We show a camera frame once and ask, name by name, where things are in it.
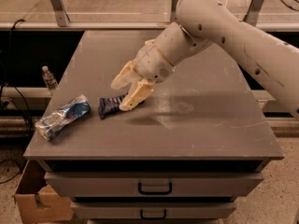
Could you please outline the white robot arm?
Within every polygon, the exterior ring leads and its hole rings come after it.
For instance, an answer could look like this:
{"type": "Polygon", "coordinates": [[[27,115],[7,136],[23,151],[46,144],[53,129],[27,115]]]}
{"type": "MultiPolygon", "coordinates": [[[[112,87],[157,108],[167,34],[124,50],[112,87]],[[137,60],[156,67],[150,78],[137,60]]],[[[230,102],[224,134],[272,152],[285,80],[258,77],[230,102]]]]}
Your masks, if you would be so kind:
{"type": "Polygon", "coordinates": [[[120,110],[134,109],[184,59],[215,43],[295,118],[299,118],[299,49],[236,18],[219,0],[178,0],[178,20],[128,62],[111,88],[130,89],[120,110]]]}

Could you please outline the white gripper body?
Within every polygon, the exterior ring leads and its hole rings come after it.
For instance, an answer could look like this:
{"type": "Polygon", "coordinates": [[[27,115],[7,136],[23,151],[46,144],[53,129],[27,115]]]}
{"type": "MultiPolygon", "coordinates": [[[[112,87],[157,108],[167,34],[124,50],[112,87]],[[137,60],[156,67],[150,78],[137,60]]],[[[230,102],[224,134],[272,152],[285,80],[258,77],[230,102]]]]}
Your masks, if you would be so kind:
{"type": "Polygon", "coordinates": [[[135,70],[143,78],[155,83],[164,82],[175,72],[175,67],[166,60],[154,40],[148,40],[135,56],[135,70]]]}

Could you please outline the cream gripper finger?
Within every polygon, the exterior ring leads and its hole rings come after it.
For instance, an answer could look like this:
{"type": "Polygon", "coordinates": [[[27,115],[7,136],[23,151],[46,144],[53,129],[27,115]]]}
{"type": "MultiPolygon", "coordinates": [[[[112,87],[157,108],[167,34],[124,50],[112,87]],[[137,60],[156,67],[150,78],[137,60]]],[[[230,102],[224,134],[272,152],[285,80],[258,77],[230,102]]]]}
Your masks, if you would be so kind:
{"type": "Polygon", "coordinates": [[[153,93],[153,83],[147,79],[134,82],[120,104],[121,111],[130,111],[153,93]]]}
{"type": "Polygon", "coordinates": [[[128,84],[138,81],[141,76],[135,70],[133,61],[129,61],[111,82],[111,88],[119,90],[128,84]]]}

